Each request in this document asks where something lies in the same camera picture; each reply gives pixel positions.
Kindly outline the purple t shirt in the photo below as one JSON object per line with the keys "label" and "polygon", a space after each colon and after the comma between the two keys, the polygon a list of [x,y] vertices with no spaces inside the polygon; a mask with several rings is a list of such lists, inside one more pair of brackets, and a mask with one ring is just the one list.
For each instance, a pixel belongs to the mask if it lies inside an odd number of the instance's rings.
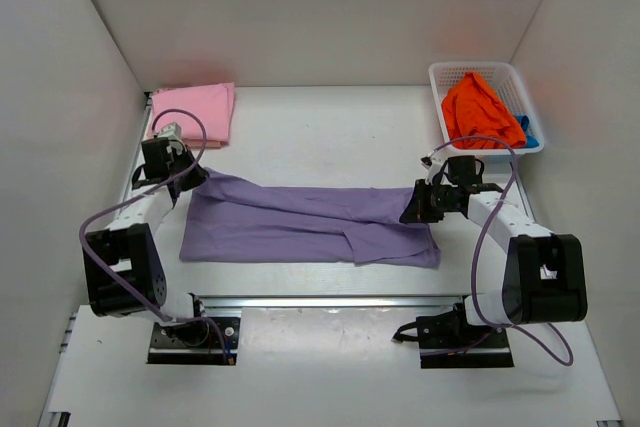
{"label": "purple t shirt", "polygon": [[351,263],[436,268],[428,226],[400,223],[409,188],[265,187],[211,171],[195,189],[183,262]]}

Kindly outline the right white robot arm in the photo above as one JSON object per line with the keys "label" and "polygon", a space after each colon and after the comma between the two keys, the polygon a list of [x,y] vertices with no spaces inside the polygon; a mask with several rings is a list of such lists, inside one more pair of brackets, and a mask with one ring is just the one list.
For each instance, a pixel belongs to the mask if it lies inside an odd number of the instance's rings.
{"label": "right white robot arm", "polygon": [[[433,224],[459,213],[479,226],[472,255],[472,293],[464,300],[466,322],[494,328],[580,322],[588,311],[579,239],[557,234],[507,200],[507,188],[483,180],[484,163],[474,156],[444,161],[424,157],[426,179],[415,182],[400,216],[403,224]],[[506,254],[502,283],[478,290],[479,256],[492,239]]]}

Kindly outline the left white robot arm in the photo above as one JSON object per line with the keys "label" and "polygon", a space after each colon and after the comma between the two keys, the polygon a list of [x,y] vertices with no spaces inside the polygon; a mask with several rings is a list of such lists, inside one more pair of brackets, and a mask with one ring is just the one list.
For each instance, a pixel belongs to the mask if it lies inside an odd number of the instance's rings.
{"label": "left white robot arm", "polygon": [[141,153],[130,197],[81,226],[89,306],[99,317],[142,317],[162,326],[201,321],[200,299],[168,286],[154,236],[179,196],[203,184],[208,172],[176,134],[152,136]]}

